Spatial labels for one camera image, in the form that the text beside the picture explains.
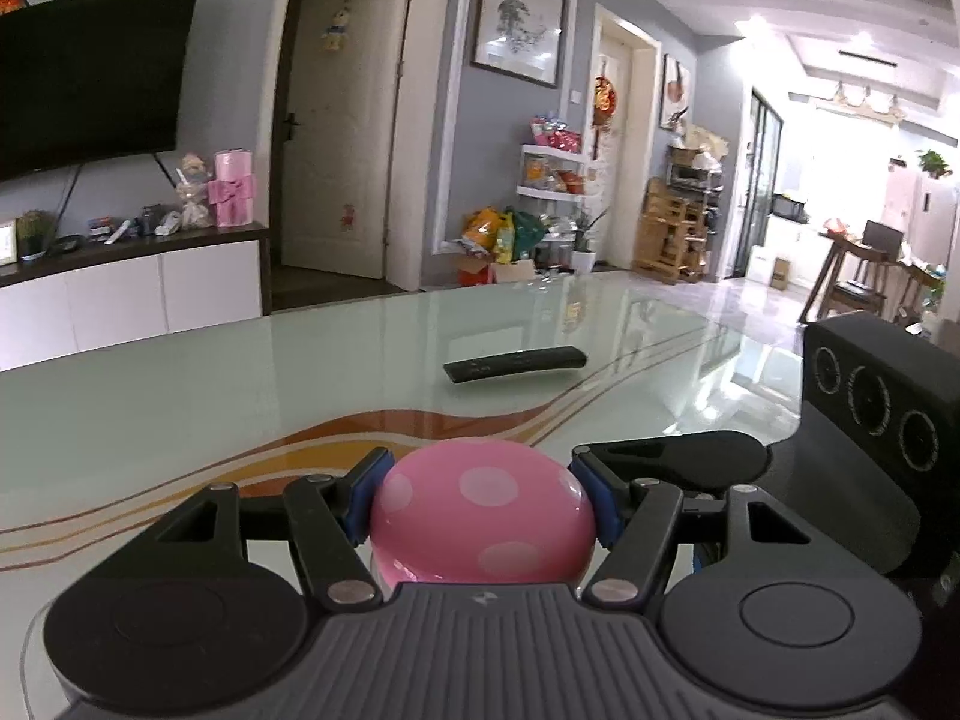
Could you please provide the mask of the white snack shelf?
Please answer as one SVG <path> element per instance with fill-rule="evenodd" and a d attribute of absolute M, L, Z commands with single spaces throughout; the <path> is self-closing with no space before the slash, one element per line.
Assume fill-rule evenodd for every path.
<path fill-rule="evenodd" d="M 556 115 L 537 114 L 530 138 L 521 146 L 517 201 L 544 230 L 537 262 L 566 268 L 589 224 L 583 137 Z"/>

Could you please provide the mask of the white photo frame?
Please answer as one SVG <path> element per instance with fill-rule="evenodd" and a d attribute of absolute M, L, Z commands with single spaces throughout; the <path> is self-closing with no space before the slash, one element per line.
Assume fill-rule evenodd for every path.
<path fill-rule="evenodd" d="M 16 262 L 18 262 L 16 221 L 3 221 L 0 224 L 0 265 L 13 265 Z"/>

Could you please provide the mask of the cardboard box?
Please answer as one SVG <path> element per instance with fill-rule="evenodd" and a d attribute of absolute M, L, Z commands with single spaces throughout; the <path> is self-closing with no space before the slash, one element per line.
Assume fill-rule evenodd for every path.
<path fill-rule="evenodd" d="M 455 259 L 457 279 L 460 286 L 483 286 L 494 283 L 523 283 L 535 278 L 535 265 L 532 260 L 518 260 L 512 263 L 496 263 L 493 260 L 462 255 Z"/>

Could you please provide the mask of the pink gift box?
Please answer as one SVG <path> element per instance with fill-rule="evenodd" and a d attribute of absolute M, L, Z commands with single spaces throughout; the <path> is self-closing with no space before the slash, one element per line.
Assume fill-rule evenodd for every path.
<path fill-rule="evenodd" d="M 213 177 L 208 183 L 208 201 L 217 226 L 247 226 L 254 221 L 256 176 L 251 151 L 227 149 L 215 154 Z"/>

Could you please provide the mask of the black remote control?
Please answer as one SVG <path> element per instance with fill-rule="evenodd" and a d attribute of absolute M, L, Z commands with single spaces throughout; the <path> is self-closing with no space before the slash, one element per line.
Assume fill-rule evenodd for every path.
<path fill-rule="evenodd" d="M 550 346 L 444 362 L 443 371 L 452 383 L 469 383 L 534 372 L 583 369 L 586 364 L 586 353 L 576 346 Z"/>

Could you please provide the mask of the small cactus plant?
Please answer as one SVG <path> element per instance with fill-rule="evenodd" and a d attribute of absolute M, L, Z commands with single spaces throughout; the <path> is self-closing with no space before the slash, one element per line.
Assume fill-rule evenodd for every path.
<path fill-rule="evenodd" d="M 16 247 L 21 262 L 34 262 L 46 255 L 55 241 L 57 216 L 46 210 L 28 210 L 16 218 Z"/>

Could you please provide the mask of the orange snack bag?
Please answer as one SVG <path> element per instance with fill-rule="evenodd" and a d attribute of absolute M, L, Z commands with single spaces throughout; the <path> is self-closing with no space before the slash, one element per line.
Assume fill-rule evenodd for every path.
<path fill-rule="evenodd" d="M 500 213 L 494 208 L 482 208 L 467 218 L 466 226 L 460 234 L 459 244 L 472 255 L 488 255 L 496 242 L 496 234 L 501 227 Z"/>

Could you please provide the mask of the black wall television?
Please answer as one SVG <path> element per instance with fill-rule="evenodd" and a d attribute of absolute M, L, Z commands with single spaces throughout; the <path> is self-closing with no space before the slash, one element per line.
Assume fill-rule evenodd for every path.
<path fill-rule="evenodd" d="M 49 0 L 2 16 L 2 177 L 171 151 L 197 0 Z"/>

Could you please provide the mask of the pink polka dot jar cap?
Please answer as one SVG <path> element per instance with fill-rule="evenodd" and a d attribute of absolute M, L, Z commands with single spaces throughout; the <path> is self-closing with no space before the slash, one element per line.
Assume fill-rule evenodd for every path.
<path fill-rule="evenodd" d="M 371 509 L 379 577 L 420 583 L 578 582 L 596 525 L 583 485 L 509 440 L 443 440 L 387 473 Z"/>

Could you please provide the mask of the framed wall painting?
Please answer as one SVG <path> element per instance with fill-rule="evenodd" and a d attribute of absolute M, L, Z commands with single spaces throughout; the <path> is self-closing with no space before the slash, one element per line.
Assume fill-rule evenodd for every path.
<path fill-rule="evenodd" d="M 566 0 L 478 0 L 470 65 L 558 86 Z"/>

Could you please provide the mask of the cream room door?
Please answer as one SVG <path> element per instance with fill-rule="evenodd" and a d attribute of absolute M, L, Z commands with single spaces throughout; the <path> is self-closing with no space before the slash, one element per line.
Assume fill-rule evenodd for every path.
<path fill-rule="evenodd" d="M 409 0 L 301 0 L 281 189 L 281 261 L 384 277 L 400 51 Z"/>

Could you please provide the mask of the wooden dining chair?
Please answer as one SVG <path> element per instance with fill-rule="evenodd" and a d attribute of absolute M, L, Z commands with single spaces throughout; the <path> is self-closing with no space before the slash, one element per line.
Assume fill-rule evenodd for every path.
<path fill-rule="evenodd" d="M 825 227 L 820 236 L 830 243 L 827 257 L 814 281 L 814 288 L 800 311 L 800 325 L 828 317 L 830 312 L 862 310 L 882 316 L 887 304 L 890 270 L 900 265 L 903 232 L 895 227 L 867 221 L 856 239 L 846 231 Z"/>

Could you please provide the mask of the white tv cabinet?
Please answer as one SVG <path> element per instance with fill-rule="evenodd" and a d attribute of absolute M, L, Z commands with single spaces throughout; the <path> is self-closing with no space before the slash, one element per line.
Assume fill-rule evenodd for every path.
<path fill-rule="evenodd" d="M 2 268 L 2 367 L 270 312 L 267 229 L 90 245 Z"/>

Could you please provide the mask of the plush doll bouquet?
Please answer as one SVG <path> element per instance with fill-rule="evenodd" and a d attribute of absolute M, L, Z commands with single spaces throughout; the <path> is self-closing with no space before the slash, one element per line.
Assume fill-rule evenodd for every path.
<path fill-rule="evenodd" d="M 189 229 L 210 229 L 215 226 L 212 210 L 208 204 L 210 171 L 205 161 L 195 153 L 187 153 L 176 169 L 178 183 L 176 192 L 181 200 L 181 226 Z"/>

